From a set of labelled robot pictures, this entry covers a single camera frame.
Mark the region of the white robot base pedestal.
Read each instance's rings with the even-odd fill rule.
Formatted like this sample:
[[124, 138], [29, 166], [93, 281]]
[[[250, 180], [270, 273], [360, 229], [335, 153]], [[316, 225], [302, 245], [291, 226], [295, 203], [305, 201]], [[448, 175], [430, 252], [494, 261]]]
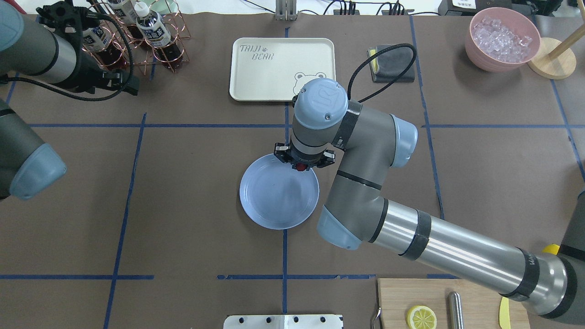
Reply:
[[266, 314], [228, 316], [224, 329], [343, 329], [337, 314]]

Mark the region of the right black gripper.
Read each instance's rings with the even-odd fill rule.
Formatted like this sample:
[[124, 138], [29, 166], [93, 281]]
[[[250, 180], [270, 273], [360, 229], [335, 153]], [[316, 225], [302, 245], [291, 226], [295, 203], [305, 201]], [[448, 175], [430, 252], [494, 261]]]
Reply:
[[282, 163], [290, 163], [292, 169], [296, 163], [305, 163], [307, 170], [317, 167], [323, 168], [335, 163], [336, 152], [334, 150], [325, 149], [318, 154], [306, 154], [301, 152], [294, 144], [275, 143], [274, 156]]

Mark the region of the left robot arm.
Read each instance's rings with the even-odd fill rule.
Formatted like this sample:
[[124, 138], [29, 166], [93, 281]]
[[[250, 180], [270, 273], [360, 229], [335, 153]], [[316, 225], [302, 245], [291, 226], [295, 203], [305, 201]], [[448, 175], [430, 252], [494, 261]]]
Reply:
[[33, 85], [39, 92], [23, 97], [29, 110], [55, 105], [54, 95], [83, 102], [112, 99], [126, 92], [137, 96], [139, 80], [134, 64], [128, 69], [106, 69], [82, 50], [83, 32], [109, 22], [106, 13], [70, 0], [37, 8], [37, 18], [21, 13], [7, 0], [1, 2], [1, 199], [29, 200], [67, 172], [64, 160], [12, 108], [17, 85]]

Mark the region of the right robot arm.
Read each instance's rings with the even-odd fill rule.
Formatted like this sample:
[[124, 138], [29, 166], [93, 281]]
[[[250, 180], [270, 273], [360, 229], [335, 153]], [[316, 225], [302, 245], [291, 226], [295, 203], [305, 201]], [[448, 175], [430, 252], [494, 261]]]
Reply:
[[288, 145], [274, 156], [294, 170], [335, 163], [343, 151], [320, 213], [320, 236], [339, 248], [378, 245], [520, 302], [548, 320], [584, 323], [584, 192], [556, 255], [535, 254], [385, 198], [388, 171], [404, 167], [418, 140], [417, 127], [393, 114], [351, 100], [337, 81], [305, 81], [292, 98]]

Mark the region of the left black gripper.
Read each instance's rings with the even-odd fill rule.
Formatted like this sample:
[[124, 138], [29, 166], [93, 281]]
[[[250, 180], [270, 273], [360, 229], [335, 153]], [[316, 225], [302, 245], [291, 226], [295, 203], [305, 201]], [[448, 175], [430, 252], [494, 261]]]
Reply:
[[70, 92], [89, 92], [97, 88], [137, 96], [139, 80], [133, 75], [133, 67], [106, 70], [82, 50], [82, 32], [98, 27], [102, 21], [110, 21], [118, 30], [119, 24], [109, 15], [86, 7], [73, 6], [70, 0], [38, 7], [39, 22], [50, 28], [55, 46], [47, 68], [36, 76], [45, 83]]

